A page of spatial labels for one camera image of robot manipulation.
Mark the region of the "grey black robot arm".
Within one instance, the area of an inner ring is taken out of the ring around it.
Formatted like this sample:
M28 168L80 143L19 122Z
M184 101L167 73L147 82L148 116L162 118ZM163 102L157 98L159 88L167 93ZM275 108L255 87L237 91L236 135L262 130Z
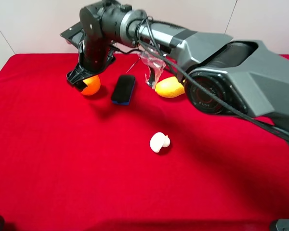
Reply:
M263 42L157 21L115 0L85 6L79 17L61 34L78 49L78 64L67 74L77 89L115 61L115 43L142 47L169 67L197 110L249 121L289 145L289 60Z

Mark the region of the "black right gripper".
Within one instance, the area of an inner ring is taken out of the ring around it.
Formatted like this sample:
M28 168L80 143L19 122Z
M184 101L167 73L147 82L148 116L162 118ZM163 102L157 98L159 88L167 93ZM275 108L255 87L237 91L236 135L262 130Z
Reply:
M79 61L74 70L66 75L68 83L78 91L87 88L84 79L89 78L89 72L99 74L104 72L114 61L111 40L99 40L93 43L84 40L79 47Z

